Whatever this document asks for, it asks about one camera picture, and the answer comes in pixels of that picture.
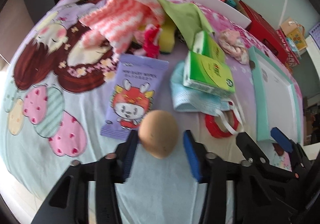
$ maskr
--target purple snack package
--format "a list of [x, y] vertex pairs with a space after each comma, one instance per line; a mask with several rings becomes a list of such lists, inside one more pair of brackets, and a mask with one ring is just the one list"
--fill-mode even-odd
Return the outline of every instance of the purple snack package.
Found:
[[169, 62], [150, 57], [120, 56], [102, 136], [126, 140], [130, 131], [139, 127], [168, 66]]

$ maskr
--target pink white striped cloth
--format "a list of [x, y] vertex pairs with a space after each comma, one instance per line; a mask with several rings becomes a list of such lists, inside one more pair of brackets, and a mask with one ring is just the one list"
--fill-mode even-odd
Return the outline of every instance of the pink white striped cloth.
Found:
[[164, 23], [164, 11], [157, 0], [108, 0], [105, 6], [79, 20], [90, 27], [81, 37], [81, 45], [87, 48], [110, 42], [116, 54], [125, 52], [140, 26]]

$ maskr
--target pink towel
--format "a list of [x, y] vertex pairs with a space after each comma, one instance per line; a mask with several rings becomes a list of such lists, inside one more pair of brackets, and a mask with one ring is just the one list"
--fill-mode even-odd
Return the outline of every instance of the pink towel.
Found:
[[108, 0], [104, 7], [79, 21], [91, 28], [81, 37], [84, 48], [107, 39], [113, 51], [121, 54], [128, 49], [140, 26], [163, 24], [164, 11], [157, 0]]
[[226, 29], [220, 32], [219, 43], [224, 52], [242, 64], [249, 63], [249, 54], [241, 41], [240, 32]]

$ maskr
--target small gift box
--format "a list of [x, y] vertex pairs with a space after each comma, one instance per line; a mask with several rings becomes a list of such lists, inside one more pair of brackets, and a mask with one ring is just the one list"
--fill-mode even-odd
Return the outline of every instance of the small gift box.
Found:
[[293, 40], [299, 51], [308, 46], [304, 39], [305, 29], [297, 21], [288, 18], [280, 27], [284, 34]]

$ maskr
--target cartoon dragon character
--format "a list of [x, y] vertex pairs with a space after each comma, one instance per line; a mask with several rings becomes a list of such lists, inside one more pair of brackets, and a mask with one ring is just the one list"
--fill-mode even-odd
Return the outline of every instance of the cartoon dragon character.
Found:
[[143, 116], [150, 110], [154, 91], [148, 91], [149, 83], [140, 87], [132, 87], [129, 80], [124, 79], [123, 87], [116, 85], [111, 99], [111, 107], [119, 116], [117, 121], [122, 128], [135, 129]]

